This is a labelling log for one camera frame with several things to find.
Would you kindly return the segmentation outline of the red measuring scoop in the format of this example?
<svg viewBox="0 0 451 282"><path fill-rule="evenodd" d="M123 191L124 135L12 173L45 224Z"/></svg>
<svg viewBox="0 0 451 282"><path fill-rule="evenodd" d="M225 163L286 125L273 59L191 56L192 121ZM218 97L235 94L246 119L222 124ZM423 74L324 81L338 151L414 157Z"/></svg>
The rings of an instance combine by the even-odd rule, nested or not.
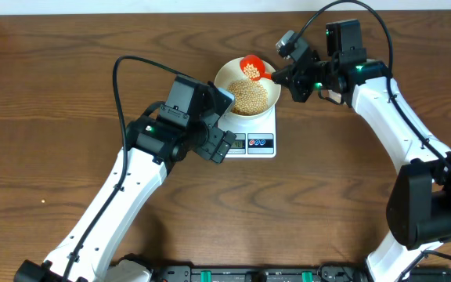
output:
<svg viewBox="0 0 451 282"><path fill-rule="evenodd" d="M271 74L266 72L264 62L255 55L247 55L240 61L240 69L252 81L262 78L271 80Z"/></svg>

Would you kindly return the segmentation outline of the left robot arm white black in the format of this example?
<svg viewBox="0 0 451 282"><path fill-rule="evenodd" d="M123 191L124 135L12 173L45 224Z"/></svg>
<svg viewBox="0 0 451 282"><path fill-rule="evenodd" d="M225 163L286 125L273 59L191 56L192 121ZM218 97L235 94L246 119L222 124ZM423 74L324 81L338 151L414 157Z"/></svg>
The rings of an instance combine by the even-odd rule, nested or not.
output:
<svg viewBox="0 0 451 282"><path fill-rule="evenodd" d="M148 266L112 266L113 256L142 206L188 152L222 163L236 136L222 131L218 120L234 103L233 94L212 82L177 76L166 101L152 103L129 123L110 175L68 236L42 264L24 261L14 279L150 280Z"/></svg>

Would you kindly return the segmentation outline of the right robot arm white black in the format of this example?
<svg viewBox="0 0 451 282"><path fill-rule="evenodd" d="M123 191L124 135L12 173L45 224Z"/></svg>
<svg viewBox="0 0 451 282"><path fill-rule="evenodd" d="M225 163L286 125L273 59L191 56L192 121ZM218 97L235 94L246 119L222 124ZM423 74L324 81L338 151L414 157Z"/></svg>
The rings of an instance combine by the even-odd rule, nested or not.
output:
<svg viewBox="0 0 451 282"><path fill-rule="evenodd" d="M326 25L328 60L288 31L276 50L288 64L272 74L296 102L316 93L352 108L380 140L397 178L386 207L388 233L366 258L363 278L409 281L416 266L451 241L451 149L403 98L388 66L368 57L359 21Z"/></svg>

